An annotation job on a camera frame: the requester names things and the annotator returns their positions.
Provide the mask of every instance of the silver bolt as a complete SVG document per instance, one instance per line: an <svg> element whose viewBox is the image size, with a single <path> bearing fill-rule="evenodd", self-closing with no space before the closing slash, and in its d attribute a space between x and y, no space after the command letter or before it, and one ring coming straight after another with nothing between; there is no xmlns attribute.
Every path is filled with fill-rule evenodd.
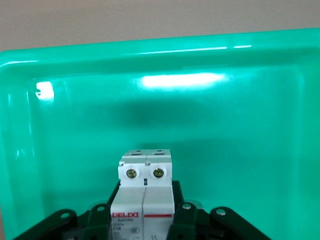
<svg viewBox="0 0 320 240"><path fill-rule="evenodd" d="M156 168L153 171L153 175L157 178L161 178L163 175L165 174L165 172L161 169L161 168Z"/></svg>
<svg viewBox="0 0 320 240"><path fill-rule="evenodd" d="M218 214L220 216L226 215L226 211L221 208L217 209L215 212L216 212L216 214Z"/></svg>
<svg viewBox="0 0 320 240"><path fill-rule="evenodd" d="M129 169L129 170L126 171L126 175L129 178L133 179L133 178L135 178L137 176L137 172L134 169Z"/></svg>
<svg viewBox="0 0 320 240"><path fill-rule="evenodd" d="M185 210L189 210L191 208L191 205L189 203L184 203L182 205L182 208L185 209Z"/></svg>

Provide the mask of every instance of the white circuit breaker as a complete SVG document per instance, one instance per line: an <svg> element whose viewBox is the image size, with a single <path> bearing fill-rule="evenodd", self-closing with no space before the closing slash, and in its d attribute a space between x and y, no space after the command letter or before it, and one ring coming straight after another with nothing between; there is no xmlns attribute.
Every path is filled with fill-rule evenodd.
<svg viewBox="0 0 320 240"><path fill-rule="evenodd" d="M118 166L112 202L113 240L166 240L175 214L169 149L130 150Z"/></svg>

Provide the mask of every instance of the green plastic bin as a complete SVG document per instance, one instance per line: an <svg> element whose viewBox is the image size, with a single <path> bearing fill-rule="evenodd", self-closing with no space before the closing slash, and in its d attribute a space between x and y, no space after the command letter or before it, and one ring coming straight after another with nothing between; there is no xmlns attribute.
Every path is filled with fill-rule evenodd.
<svg viewBox="0 0 320 240"><path fill-rule="evenodd" d="M275 240L320 236L320 29L0 53L12 239L105 201L130 149L170 149L186 199Z"/></svg>

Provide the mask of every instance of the red stripe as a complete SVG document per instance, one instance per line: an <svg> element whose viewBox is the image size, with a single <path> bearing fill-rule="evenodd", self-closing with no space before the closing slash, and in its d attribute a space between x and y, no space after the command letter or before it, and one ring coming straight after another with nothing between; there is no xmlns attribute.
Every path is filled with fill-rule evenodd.
<svg viewBox="0 0 320 240"><path fill-rule="evenodd" d="M145 214L145 218L171 218L172 214Z"/></svg>

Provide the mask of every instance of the red brand logo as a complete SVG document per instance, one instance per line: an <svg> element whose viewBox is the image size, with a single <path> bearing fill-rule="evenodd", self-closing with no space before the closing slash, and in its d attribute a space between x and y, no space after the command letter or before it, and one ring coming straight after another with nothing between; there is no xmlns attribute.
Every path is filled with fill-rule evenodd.
<svg viewBox="0 0 320 240"><path fill-rule="evenodd" d="M139 212L113 212L112 213L113 218L138 218Z"/></svg>

